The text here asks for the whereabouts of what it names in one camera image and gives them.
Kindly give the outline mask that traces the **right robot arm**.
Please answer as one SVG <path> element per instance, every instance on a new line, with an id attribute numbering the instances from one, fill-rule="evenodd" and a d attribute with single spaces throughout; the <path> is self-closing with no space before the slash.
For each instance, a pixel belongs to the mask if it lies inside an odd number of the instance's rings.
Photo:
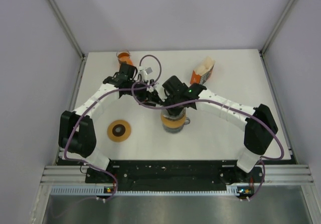
<path id="1" fill-rule="evenodd" d="M 155 89 L 161 105 L 167 108 L 171 116 L 191 107 L 214 114 L 243 131 L 244 150 L 234 169 L 235 178 L 241 182 L 252 176 L 253 167 L 276 138 L 277 124 L 270 108 L 264 104 L 258 107 L 246 106 L 223 98 L 201 84 L 193 83 L 187 86 L 176 76 L 170 77 Z"/>

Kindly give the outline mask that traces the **orange coffee filter box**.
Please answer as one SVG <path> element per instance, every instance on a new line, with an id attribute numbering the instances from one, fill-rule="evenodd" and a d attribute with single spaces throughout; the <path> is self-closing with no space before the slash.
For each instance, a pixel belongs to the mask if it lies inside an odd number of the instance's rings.
<path id="1" fill-rule="evenodd" d="M 190 84 L 203 85 L 212 75 L 215 60 L 207 56 L 196 68 L 193 69 Z"/>

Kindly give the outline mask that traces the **clear glass server jug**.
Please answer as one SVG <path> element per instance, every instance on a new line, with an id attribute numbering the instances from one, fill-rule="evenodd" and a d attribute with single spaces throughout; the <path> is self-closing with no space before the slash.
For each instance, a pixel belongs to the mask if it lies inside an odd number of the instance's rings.
<path id="1" fill-rule="evenodd" d="M 165 125 L 163 125 L 163 129 L 168 133 L 176 134 L 176 133 L 179 133 L 184 128 L 184 126 L 188 125 L 190 122 L 191 122 L 190 118 L 187 117 L 181 126 L 179 126 L 177 128 L 170 128 L 170 127 L 166 127 Z"/>

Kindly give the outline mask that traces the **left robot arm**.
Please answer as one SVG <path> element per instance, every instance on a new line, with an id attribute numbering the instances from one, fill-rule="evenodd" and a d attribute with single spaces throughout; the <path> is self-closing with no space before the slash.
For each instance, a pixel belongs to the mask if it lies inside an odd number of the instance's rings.
<path id="1" fill-rule="evenodd" d="M 110 159 L 97 147 L 94 122 L 104 114 L 109 105 L 123 95 L 147 101 L 154 92 L 157 80 L 150 80 L 150 68 L 135 67 L 122 63 L 119 70 L 103 80 L 98 90 L 73 111 L 64 111 L 60 118 L 58 144 L 64 150 L 63 158 L 91 166 L 103 182 L 113 178 L 108 167 Z"/>

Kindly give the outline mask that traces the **white paper coffee filter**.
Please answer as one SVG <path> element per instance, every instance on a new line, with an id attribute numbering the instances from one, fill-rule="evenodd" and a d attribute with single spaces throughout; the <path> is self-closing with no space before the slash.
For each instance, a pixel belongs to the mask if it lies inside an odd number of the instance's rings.
<path id="1" fill-rule="evenodd" d="M 169 121 L 178 121 L 180 119 L 183 119 L 185 115 L 186 115 L 185 113 L 180 113 L 179 115 L 175 115 L 175 116 L 170 115 L 168 112 L 162 113 L 162 116 Z"/>

